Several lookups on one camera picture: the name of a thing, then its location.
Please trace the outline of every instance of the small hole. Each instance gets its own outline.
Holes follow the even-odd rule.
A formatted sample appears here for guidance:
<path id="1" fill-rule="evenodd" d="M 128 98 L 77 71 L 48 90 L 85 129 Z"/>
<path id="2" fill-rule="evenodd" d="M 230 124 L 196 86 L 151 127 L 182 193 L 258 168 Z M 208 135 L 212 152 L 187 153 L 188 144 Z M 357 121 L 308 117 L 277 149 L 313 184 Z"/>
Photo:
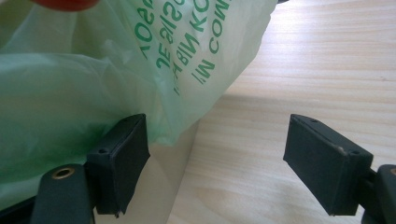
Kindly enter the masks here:
<path id="1" fill-rule="evenodd" d="M 66 167 L 61 170 L 56 171 L 55 173 L 52 174 L 53 179 L 63 179 L 67 178 L 70 175 L 72 175 L 75 172 L 75 169 L 71 167 Z"/>

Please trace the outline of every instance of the wooden table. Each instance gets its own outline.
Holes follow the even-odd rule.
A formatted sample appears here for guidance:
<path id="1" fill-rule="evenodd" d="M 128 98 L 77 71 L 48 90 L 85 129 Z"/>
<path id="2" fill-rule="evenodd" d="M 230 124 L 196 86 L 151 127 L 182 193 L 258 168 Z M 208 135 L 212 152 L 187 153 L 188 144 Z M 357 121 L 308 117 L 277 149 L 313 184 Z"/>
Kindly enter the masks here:
<path id="1" fill-rule="evenodd" d="M 291 0 L 201 120 L 168 223 L 360 223 L 329 217 L 282 161 L 290 114 L 396 164 L 396 2 Z"/>

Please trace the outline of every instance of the green plastic bag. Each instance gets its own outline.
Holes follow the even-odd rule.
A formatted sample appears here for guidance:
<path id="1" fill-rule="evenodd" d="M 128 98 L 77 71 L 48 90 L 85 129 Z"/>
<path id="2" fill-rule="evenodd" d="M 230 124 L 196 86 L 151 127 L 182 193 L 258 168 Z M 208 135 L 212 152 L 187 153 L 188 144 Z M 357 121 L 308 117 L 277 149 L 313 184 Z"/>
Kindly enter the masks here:
<path id="1" fill-rule="evenodd" d="M 102 0 L 81 12 L 0 5 L 0 208 L 83 162 L 119 119 L 172 145 L 253 60 L 276 0 Z"/>

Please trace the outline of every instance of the red object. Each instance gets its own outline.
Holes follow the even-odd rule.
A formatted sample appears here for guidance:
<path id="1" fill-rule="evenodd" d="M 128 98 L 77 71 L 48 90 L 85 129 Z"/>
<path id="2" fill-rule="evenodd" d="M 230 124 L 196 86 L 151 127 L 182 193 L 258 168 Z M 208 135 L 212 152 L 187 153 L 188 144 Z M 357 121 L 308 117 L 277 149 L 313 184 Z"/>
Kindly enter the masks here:
<path id="1" fill-rule="evenodd" d="M 33 0 L 43 7 L 61 11 L 81 11 L 95 6 L 99 0 Z"/>

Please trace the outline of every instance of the table surface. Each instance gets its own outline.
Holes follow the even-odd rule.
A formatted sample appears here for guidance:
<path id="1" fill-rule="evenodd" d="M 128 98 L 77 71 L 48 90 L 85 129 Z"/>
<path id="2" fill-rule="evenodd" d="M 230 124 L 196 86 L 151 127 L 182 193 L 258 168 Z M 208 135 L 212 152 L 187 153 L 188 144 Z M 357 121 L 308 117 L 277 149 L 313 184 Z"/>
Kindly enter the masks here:
<path id="1" fill-rule="evenodd" d="M 329 217 L 282 161 L 290 114 L 396 164 L 396 2 L 291 0 L 202 118 L 168 223 L 360 223 Z"/>

